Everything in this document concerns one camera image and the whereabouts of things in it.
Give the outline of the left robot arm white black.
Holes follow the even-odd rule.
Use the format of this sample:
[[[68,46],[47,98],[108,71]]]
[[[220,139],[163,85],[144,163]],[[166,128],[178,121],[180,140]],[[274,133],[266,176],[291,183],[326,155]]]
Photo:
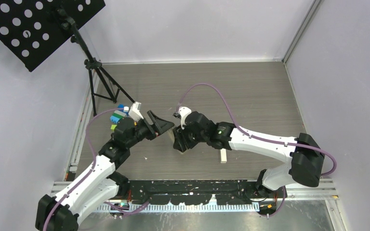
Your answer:
[[[121,118],[111,139],[95,153],[90,166],[54,196],[44,195],[38,203],[35,227],[39,231],[76,231],[98,206],[128,195],[128,179],[116,170],[130,156],[130,148],[144,139],[153,140],[174,123],[147,112],[152,123],[130,112]]]

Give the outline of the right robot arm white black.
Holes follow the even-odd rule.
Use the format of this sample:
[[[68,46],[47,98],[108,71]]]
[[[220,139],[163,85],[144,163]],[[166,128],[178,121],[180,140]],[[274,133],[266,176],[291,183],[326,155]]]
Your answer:
[[[281,161],[283,164],[264,169],[256,182],[256,192],[269,197],[275,190],[298,183],[318,187],[325,159],[312,136],[281,137],[254,132],[233,123],[214,123],[204,114],[182,107],[174,116],[180,125],[173,130],[173,148],[184,153],[199,143],[217,150],[246,151]]]

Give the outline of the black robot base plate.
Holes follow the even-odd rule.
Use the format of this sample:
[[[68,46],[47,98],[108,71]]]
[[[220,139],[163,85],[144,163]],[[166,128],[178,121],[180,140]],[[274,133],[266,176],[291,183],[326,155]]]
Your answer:
[[[130,180],[113,199],[135,205],[247,205],[263,199],[281,199],[283,190],[260,192],[254,180]]]

